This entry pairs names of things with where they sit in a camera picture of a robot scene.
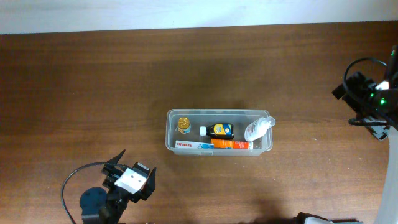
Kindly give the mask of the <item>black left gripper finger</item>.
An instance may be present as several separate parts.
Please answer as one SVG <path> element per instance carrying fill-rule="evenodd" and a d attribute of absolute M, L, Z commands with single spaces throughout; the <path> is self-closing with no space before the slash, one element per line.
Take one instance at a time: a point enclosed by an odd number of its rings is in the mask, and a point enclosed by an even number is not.
<path fill-rule="evenodd" d="M 110 164 L 117 164 L 119 160 L 122 158 L 123 154 L 126 152 L 126 150 L 122 150 L 117 156 L 111 158 L 110 160 L 107 161 L 107 163 Z"/>
<path fill-rule="evenodd" d="M 154 167 L 152 172 L 149 174 L 149 177 L 142 188 L 142 199 L 147 200 L 152 193 L 155 191 L 155 175 L 156 175 L 157 168 Z"/>

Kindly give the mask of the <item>white green Panadol box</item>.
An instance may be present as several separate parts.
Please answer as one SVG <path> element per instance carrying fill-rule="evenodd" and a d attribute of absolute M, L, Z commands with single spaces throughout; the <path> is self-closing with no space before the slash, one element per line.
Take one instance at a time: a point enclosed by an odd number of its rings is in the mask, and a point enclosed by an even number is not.
<path fill-rule="evenodd" d="M 179 141 L 175 142 L 175 148 L 179 149 L 214 149 L 214 145 L 205 142 Z"/>

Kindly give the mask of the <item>small jar gold lid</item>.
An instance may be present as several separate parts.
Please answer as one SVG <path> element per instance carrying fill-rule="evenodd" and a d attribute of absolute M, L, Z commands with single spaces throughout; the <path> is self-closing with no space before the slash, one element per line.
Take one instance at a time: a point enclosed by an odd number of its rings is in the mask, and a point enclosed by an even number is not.
<path fill-rule="evenodd" d="M 191 123 L 188 118 L 182 117 L 178 120 L 177 129 L 182 134 L 188 134 L 191 130 Z"/>

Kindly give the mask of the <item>orange tablet tube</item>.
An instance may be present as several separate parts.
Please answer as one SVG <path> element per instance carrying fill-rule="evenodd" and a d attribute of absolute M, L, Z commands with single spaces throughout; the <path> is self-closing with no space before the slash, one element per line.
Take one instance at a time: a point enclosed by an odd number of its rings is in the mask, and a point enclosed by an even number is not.
<path fill-rule="evenodd" d="M 211 139 L 211 143 L 218 149 L 253 149 L 253 143 L 246 141 Z"/>

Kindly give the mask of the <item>dark bottle white cap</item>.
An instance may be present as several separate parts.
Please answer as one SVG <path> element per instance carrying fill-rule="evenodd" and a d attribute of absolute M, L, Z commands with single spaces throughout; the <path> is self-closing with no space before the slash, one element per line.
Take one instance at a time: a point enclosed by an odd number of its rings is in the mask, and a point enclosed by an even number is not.
<path fill-rule="evenodd" d="M 234 138 L 234 126 L 229 123 L 200 126 L 199 132 L 201 136 L 208 136 L 214 139 L 231 140 Z"/>

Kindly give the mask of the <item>white spray bottle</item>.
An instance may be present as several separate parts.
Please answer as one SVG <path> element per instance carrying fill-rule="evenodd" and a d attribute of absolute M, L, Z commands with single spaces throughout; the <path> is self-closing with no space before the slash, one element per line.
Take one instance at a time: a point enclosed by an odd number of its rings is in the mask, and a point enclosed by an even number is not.
<path fill-rule="evenodd" d="M 260 117 L 251 124 L 249 124 L 244 132 L 244 138 L 248 142 L 253 142 L 263 137 L 269 128 L 273 127 L 276 121 L 273 117 Z"/>

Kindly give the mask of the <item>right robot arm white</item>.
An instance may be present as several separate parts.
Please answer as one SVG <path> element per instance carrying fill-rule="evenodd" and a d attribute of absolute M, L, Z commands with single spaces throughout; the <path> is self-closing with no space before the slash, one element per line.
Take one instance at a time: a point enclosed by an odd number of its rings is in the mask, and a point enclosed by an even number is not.
<path fill-rule="evenodd" d="M 385 66 L 383 80 L 376 83 L 361 72 L 348 75 L 359 62 L 371 61 Z M 343 74 L 342 84 L 332 91 L 356 113 L 348 120 L 352 126 L 365 127 L 376 139 L 389 141 L 389 158 L 381 204 L 375 223 L 397 223 L 397 46 L 389 61 L 365 57 L 351 62 Z"/>

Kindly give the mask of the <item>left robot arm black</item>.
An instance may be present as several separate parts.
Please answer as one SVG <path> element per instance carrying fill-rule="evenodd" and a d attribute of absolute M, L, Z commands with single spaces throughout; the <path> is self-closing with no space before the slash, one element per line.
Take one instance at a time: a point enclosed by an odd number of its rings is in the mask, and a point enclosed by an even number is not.
<path fill-rule="evenodd" d="M 108 160 L 101 172 L 106 176 L 102 187 L 92 187 L 80 197 L 83 223 L 117 224 L 128 203 L 147 200 L 155 191 L 156 168 L 137 162 L 117 167 L 125 151 Z"/>

